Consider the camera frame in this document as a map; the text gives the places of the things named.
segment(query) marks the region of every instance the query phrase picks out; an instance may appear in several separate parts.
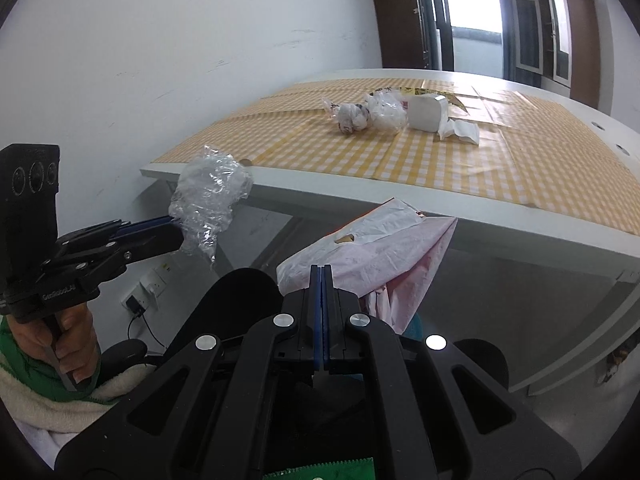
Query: table leg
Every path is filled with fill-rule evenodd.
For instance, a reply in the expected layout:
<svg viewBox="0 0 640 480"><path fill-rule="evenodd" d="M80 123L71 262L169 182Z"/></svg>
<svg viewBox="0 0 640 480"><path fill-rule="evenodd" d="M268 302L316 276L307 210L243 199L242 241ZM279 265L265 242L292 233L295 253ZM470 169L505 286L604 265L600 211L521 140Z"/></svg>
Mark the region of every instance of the table leg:
<svg viewBox="0 0 640 480"><path fill-rule="evenodd" d="M548 392L596 364L638 328L640 282L618 281L568 336L526 370L517 370L509 390L529 386L529 395Z"/></svg>

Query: white towel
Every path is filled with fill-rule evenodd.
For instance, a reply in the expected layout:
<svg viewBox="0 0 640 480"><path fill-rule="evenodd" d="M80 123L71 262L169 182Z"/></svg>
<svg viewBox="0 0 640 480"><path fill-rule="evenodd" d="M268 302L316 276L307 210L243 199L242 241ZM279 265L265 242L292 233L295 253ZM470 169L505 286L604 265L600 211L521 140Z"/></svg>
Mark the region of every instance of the white towel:
<svg viewBox="0 0 640 480"><path fill-rule="evenodd" d="M132 366L96 388L91 398L108 402L128 394L154 369L151 365ZM0 397L27 442L51 468L62 446L113 406L113 403L100 404L90 400L56 402L46 399L1 367Z"/></svg>

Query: pink plastic bag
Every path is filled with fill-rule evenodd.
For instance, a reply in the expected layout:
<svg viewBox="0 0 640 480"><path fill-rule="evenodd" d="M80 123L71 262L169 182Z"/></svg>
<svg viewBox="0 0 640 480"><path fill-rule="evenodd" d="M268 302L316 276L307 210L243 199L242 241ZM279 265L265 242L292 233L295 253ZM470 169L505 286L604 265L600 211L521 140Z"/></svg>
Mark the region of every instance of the pink plastic bag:
<svg viewBox="0 0 640 480"><path fill-rule="evenodd" d="M331 265L334 286L402 333L418 310L456 228L456 218L427 217L397 198L282 262L278 288L309 286L312 265Z"/></svg>

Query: plastic wrap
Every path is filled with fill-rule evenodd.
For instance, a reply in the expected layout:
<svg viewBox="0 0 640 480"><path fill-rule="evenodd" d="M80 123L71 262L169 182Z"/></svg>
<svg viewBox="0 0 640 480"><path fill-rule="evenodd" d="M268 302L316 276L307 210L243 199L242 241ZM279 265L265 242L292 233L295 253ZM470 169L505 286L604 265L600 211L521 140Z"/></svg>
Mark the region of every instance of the plastic wrap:
<svg viewBox="0 0 640 480"><path fill-rule="evenodd" d="M251 191L251 174L228 153L204 146L180 174L169 215L182 225L188 253L213 263L218 234L231 224L232 206Z"/></svg>
<svg viewBox="0 0 640 480"><path fill-rule="evenodd" d="M406 110L402 106L402 96L398 90L376 90L366 97L365 103L376 128L392 130L405 126Z"/></svg>
<svg viewBox="0 0 640 480"><path fill-rule="evenodd" d="M406 111L402 107L399 91L393 89L376 90L364 99L364 104L336 104L322 99L324 109L330 119L344 134L352 134L374 126L382 130L400 129L406 124Z"/></svg>

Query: wall outlet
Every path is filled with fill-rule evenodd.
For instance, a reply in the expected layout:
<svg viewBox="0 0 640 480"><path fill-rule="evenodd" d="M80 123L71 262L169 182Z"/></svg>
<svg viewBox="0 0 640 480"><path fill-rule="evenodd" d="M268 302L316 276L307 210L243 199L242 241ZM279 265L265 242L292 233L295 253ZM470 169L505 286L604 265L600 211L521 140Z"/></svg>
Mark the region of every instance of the wall outlet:
<svg viewBox="0 0 640 480"><path fill-rule="evenodd" d="M155 298L160 296L166 288L166 283L158 276L158 273L154 269L151 269L140 278L140 285Z"/></svg>
<svg viewBox="0 0 640 480"><path fill-rule="evenodd" d="M167 285L171 280L175 279L178 275L178 266L174 259L170 256L166 257L160 265L154 267L154 271L158 274L161 280Z"/></svg>
<svg viewBox="0 0 640 480"><path fill-rule="evenodd" d="M134 298L136 298L136 301L142 306L142 308L144 308L145 310L148 309L151 306L151 298L149 296L149 294L146 292L146 290L144 288L142 288L142 285L140 285L140 283L138 283L133 290L127 294L124 298L122 298L122 300L120 301L120 303L122 304L122 306L124 308L127 309L128 312L131 312L132 314L135 314L135 312L132 312L132 310L130 309L129 305L127 305L127 300L133 296Z"/></svg>

